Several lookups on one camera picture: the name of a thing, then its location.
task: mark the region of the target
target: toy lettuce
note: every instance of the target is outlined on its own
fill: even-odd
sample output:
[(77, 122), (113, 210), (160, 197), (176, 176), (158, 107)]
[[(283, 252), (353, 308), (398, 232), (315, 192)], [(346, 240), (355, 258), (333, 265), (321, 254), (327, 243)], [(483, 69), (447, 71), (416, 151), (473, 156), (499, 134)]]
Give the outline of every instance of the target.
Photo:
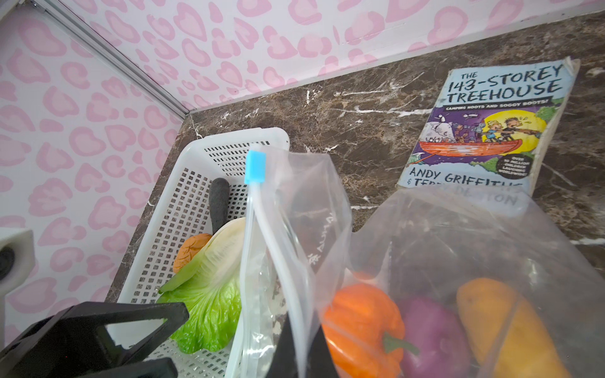
[(225, 224), (208, 243), (160, 287), (157, 303), (184, 302), (189, 320), (171, 339), (184, 353), (218, 351), (235, 334), (240, 317), (240, 261), (246, 219)]

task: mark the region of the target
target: dark gray toy item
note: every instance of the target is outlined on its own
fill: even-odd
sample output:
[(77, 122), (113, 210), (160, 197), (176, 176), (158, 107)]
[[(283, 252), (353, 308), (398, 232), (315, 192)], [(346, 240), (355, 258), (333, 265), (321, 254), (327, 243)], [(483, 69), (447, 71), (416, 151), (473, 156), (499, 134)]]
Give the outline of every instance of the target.
[(229, 182), (224, 178), (217, 178), (210, 184), (209, 207), (210, 219), (212, 220), (212, 234), (214, 235), (227, 223)]

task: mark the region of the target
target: pepper stem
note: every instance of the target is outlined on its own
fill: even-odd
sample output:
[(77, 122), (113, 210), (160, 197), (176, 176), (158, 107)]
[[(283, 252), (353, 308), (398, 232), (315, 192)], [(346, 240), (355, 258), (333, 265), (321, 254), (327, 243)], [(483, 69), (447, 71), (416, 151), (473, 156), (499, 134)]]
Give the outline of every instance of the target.
[(420, 349), (418, 349), (411, 342), (407, 342), (402, 339), (396, 339), (395, 337), (389, 335), (388, 333), (385, 333), (384, 336), (382, 337), (382, 346), (384, 347), (384, 351), (386, 353), (391, 353), (395, 349), (403, 348), (415, 356), (420, 354)]

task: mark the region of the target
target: white plastic basket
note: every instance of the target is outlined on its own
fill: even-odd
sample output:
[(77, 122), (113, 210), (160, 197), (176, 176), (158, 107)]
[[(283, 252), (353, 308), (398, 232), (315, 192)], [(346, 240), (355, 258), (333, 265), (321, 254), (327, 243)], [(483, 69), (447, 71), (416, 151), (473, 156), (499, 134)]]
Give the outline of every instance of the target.
[[(173, 276), (172, 262), (183, 242), (199, 233), (212, 233), (208, 210), (212, 180), (222, 177), (231, 185), (228, 218), (244, 216), (246, 154), (254, 143), (290, 148), (288, 134), (280, 128), (226, 132), (196, 140), (185, 147), (155, 205), (118, 303), (155, 303), (159, 296), (157, 290)], [(114, 324), (108, 331), (117, 345), (130, 347), (161, 324), (161, 321)], [(216, 353), (201, 350), (184, 354), (169, 339), (149, 358), (171, 357), (179, 377), (222, 378), (230, 349), (231, 346)]]

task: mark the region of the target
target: toy bread roll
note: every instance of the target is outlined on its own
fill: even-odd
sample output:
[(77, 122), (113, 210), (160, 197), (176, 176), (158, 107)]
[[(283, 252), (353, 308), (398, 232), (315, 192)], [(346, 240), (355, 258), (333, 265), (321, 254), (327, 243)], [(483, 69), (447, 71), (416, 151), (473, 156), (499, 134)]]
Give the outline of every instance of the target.
[(181, 270), (185, 264), (191, 261), (193, 256), (195, 256), (200, 249), (202, 249), (206, 243), (208, 243), (210, 238), (212, 238), (212, 235), (209, 233), (201, 233), (185, 240), (181, 248), (178, 250), (177, 257), (174, 260), (174, 265), (172, 265), (172, 271), (174, 273), (178, 273), (178, 271)]

